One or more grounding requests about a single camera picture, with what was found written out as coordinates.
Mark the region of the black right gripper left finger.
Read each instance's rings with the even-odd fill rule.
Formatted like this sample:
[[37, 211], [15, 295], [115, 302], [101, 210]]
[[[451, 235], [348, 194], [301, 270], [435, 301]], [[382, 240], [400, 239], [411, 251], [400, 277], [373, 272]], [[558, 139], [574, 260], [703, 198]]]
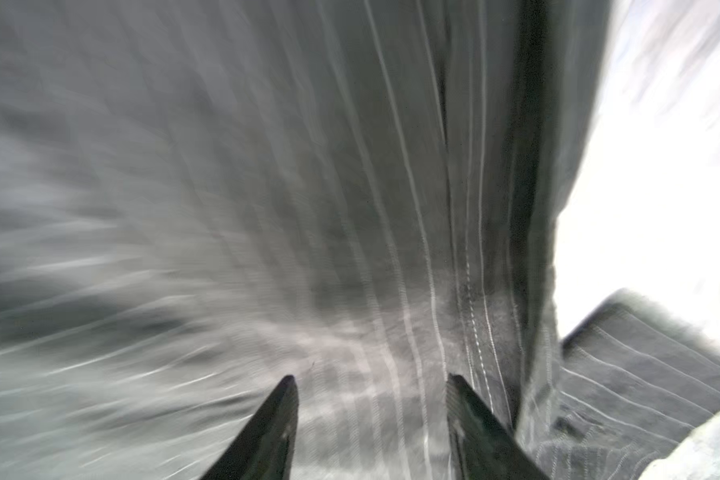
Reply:
[[298, 428], [299, 395], [284, 376], [201, 480], [288, 480]]

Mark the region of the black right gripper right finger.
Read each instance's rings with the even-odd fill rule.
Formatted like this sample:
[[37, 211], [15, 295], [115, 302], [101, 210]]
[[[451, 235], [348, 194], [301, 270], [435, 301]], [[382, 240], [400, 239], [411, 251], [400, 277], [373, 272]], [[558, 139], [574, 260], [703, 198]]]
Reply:
[[446, 383], [447, 422], [458, 480], [547, 480], [464, 377]]

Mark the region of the dark grey pinstriped shirt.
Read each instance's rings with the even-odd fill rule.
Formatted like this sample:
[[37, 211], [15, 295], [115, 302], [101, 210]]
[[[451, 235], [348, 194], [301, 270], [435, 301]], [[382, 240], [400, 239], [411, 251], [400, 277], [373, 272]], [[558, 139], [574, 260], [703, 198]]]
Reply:
[[720, 479], [720, 1], [0, 1], [0, 479]]

